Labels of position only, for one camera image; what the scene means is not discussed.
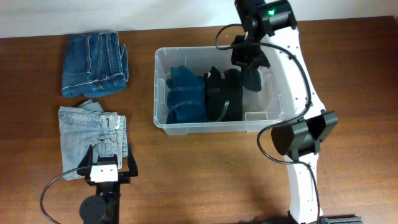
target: green light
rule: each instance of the green light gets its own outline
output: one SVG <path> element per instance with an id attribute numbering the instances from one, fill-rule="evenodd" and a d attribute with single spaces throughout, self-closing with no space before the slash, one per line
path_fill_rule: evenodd
<path id="1" fill-rule="evenodd" d="M 275 10 L 268 11 L 268 16 L 274 16 L 274 15 L 275 15 Z"/>

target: table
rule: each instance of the table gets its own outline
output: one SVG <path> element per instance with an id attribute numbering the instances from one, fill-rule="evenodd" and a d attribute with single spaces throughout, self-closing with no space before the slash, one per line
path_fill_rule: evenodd
<path id="1" fill-rule="evenodd" d="M 393 17 L 299 22 L 303 56 L 318 95 L 339 124 L 322 143 L 318 186 L 325 215 L 365 223 L 398 217 L 398 27 Z M 256 133 L 168 136 L 153 124 L 154 53 L 213 45 L 220 27 L 120 32 L 131 80 L 95 99 L 127 117 L 139 177 L 122 185 L 121 223 L 237 223 L 284 216 L 285 166 L 267 160 Z M 230 44 L 241 31 L 221 37 Z M 84 97 L 61 95 L 66 35 L 0 39 L 0 222 L 48 223 L 39 197 L 62 171 L 57 111 Z M 271 135 L 262 141 L 276 153 Z M 81 223 L 95 188 L 60 180 L 44 205 L 62 223 Z"/>

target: dark blue denim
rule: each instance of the dark blue denim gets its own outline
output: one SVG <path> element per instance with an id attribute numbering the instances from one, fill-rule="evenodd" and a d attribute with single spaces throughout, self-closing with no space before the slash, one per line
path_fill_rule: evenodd
<path id="1" fill-rule="evenodd" d="M 126 88 L 129 80 L 127 48 L 117 32 L 69 36 L 62 71 L 62 95 L 95 98 Z"/>
<path id="2" fill-rule="evenodd" d="M 167 95 L 167 107 L 170 111 L 167 124 L 209 122 L 203 77 L 197 77 L 183 65 L 172 67 L 170 73 L 172 78 L 166 80 L 170 88 Z"/>

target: white storage box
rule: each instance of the white storage box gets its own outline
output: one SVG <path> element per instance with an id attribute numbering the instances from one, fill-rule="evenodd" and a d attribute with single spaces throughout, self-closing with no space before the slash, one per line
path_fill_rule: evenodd
<path id="1" fill-rule="evenodd" d="M 258 132 L 262 128 L 282 122 L 284 112 L 272 70 L 259 69 L 262 90 L 252 92 L 243 89 L 243 120 L 235 122 L 209 122 L 166 124 L 169 109 L 165 80 L 171 78 L 170 68 L 185 65 L 194 74 L 203 76 L 212 66 L 220 72 L 239 67 L 231 64 L 232 50 L 218 50 L 216 47 L 161 48 L 155 53 L 155 101 L 154 123 L 169 135 L 188 133 L 217 133 L 230 131 Z"/>

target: white wall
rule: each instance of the white wall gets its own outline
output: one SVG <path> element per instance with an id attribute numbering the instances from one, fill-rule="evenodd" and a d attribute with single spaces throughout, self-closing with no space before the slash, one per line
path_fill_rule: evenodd
<path id="1" fill-rule="evenodd" d="M 398 15 L 397 0 L 290 0 L 297 20 Z M 221 26 L 234 0 L 0 0 L 0 37 Z"/>

